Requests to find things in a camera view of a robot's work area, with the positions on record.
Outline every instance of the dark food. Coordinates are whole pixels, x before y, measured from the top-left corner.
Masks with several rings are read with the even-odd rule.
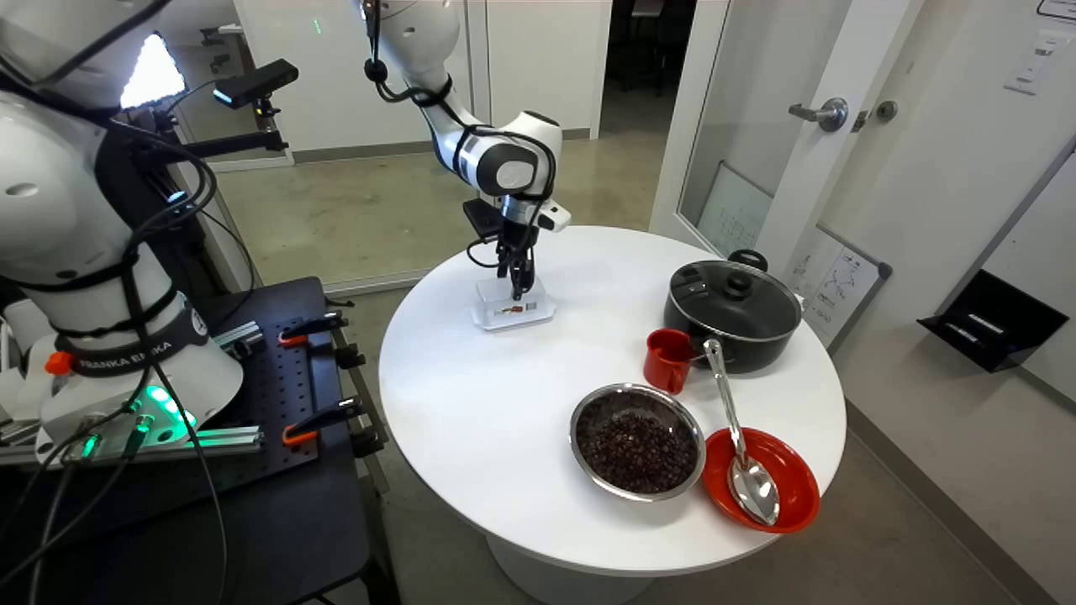
[[[641,393],[613,393],[593,403],[578,426],[583,458],[623,490],[674,490],[699,462],[693,430],[667,403]]]

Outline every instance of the bowl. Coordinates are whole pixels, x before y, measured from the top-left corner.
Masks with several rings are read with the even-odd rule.
[[[685,495],[707,468],[691,409],[644,382],[590,393],[572,412],[572,450],[601,490],[637,504]]]
[[[741,512],[736,496],[729,495],[727,473],[736,458],[729,430],[718,430],[707,439],[703,487],[707,487],[709,501],[736,523],[747,523],[758,532],[799,533],[799,532],[811,527],[818,518],[818,506],[821,506],[821,495],[818,495],[818,482],[813,482],[806,462],[794,448],[786,448],[784,439],[777,439],[774,435],[763,435],[763,430],[745,426],[745,439],[747,439],[747,455],[755,462],[759,462],[772,471],[772,478],[777,482],[777,490],[780,490],[777,523],[772,527],[772,523],[747,518],[747,512]]]

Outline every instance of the metal spoon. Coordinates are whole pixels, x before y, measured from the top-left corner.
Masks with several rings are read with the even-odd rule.
[[[741,430],[741,418],[736,418],[732,385],[729,385],[727,357],[722,357],[720,341],[707,341],[703,351],[707,351],[707,360],[713,365],[718,393],[727,403],[729,436],[732,436],[732,450],[736,450],[736,458],[729,465],[729,473],[727,473],[727,484],[736,495],[736,504],[750,518],[758,518],[759,523],[774,527],[777,518],[780,518],[777,482],[772,478],[772,471],[759,462],[755,462],[747,455],[747,439],[745,439],[745,430]]]

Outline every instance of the red plate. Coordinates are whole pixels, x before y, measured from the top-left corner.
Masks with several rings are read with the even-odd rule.
[[[750,458],[758,458],[759,465],[766,465],[766,471],[777,482],[780,490],[780,518],[774,527],[747,518],[747,512],[741,512],[736,496],[729,495],[727,473],[732,465],[732,439],[729,430],[718,430],[707,439],[707,471],[703,471],[703,487],[709,495],[709,501],[732,518],[736,523],[758,527],[758,532],[772,532],[772,533],[799,533],[804,532],[821,506],[821,495],[813,484],[813,473],[806,468],[806,462],[786,448],[784,439],[777,439],[774,435],[763,430],[745,430],[747,436],[747,450]]]

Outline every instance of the pot lid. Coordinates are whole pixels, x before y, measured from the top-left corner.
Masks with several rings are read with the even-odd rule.
[[[713,333],[772,341],[802,326],[802,299],[747,261],[693,261],[674,271],[674,306]]]

